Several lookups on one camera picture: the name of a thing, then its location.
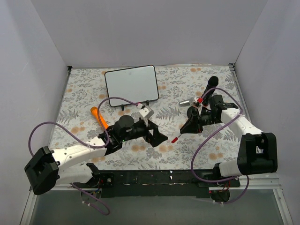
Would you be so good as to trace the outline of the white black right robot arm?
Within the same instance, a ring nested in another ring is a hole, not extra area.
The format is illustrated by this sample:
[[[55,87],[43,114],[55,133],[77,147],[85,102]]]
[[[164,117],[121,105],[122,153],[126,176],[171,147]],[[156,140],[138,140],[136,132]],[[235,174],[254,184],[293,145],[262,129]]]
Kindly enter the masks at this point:
[[[256,128],[243,116],[236,103],[225,103],[221,95],[209,98],[210,109],[203,107],[203,100],[195,98],[187,111],[187,122],[180,134],[199,134],[204,126],[223,123],[230,128],[240,142],[236,159],[215,164],[212,176],[203,182],[225,185],[242,175],[275,173],[278,169],[277,139],[273,133]]]

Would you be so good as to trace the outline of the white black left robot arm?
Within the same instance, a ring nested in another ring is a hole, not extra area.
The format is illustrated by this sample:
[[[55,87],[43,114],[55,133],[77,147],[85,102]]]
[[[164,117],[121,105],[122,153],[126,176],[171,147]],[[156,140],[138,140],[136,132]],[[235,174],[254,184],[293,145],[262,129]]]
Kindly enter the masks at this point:
[[[71,177],[62,176],[62,172],[68,168],[92,158],[112,154],[120,150],[125,141],[140,137],[152,147],[157,147],[168,139],[152,121],[134,121],[131,116],[124,115],[104,133],[87,142],[56,150],[41,147],[32,154],[24,170],[34,194],[41,195],[58,184],[71,183]]]

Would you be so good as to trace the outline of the red white marker pen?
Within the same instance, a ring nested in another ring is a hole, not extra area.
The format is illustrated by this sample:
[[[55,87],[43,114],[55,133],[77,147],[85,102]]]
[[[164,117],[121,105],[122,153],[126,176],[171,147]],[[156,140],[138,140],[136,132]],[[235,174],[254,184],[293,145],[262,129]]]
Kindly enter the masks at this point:
[[[178,136],[176,136],[175,138],[172,139],[171,143],[176,143],[178,141],[178,139],[182,136],[183,134],[179,134]]]

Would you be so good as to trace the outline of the black framed whiteboard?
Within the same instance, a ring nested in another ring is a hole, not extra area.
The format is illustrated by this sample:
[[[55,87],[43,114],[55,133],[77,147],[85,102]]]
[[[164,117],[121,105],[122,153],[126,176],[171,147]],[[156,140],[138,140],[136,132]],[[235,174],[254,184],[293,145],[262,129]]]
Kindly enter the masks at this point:
[[[153,65],[107,71],[105,84],[111,107],[129,104],[118,97],[134,103],[159,99],[156,70]]]

